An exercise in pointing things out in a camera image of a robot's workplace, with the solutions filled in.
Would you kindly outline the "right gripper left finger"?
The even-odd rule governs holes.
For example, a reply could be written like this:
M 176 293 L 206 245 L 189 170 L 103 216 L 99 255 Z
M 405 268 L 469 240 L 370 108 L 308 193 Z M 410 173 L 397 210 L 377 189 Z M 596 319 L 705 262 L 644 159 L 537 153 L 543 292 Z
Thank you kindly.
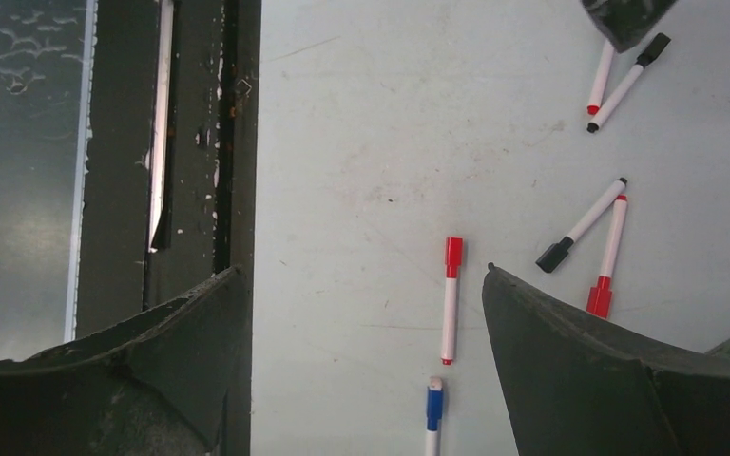
M 246 455 L 252 291 L 230 268 L 103 331 L 0 361 L 0 455 Z

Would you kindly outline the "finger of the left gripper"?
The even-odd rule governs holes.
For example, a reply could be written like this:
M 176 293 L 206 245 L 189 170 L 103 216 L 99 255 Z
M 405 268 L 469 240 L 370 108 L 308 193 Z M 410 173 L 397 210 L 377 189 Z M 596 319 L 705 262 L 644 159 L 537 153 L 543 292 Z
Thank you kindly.
M 616 51 L 637 46 L 677 0 L 581 0 L 593 26 Z

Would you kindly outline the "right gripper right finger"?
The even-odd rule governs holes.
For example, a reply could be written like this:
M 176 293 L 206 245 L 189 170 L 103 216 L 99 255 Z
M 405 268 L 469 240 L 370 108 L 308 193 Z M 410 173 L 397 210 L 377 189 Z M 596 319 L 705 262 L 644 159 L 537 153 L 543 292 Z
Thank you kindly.
M 490 266 L 482 302 L 522 455 L 730 455 L 730 357 L 674 347 Z

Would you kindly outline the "red cap marker bottom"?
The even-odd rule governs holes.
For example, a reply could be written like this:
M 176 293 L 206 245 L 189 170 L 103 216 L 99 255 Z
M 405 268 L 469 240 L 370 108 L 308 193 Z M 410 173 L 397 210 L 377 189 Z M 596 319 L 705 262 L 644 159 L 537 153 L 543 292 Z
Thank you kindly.
M 444 366 L 450 366 L 455 359 L 457 331 L 458 278 L 462 265 L 464 239 L 448 237 L 445 245 L 445 292 L 440 358 Z

